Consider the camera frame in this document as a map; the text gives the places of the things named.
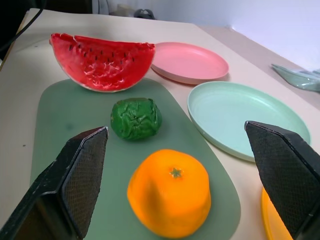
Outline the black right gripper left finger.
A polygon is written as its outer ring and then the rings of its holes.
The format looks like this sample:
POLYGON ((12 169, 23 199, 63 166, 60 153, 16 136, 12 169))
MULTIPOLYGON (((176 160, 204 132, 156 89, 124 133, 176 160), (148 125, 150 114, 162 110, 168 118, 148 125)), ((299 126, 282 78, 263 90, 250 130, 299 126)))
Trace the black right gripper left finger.
POLYGON ((2 240, 82 240, 101 189, 106 126, 70 138, 0 230, 2 240))

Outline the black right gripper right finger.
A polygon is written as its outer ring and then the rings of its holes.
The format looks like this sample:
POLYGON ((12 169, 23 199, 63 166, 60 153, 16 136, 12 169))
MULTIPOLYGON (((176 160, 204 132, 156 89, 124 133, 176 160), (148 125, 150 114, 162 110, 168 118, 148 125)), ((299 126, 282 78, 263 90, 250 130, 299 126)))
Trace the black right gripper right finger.
POLYGON ((297 133, 256 121, 244 125, 259 177, 294 240, 320 238, 320 156, 297 133))

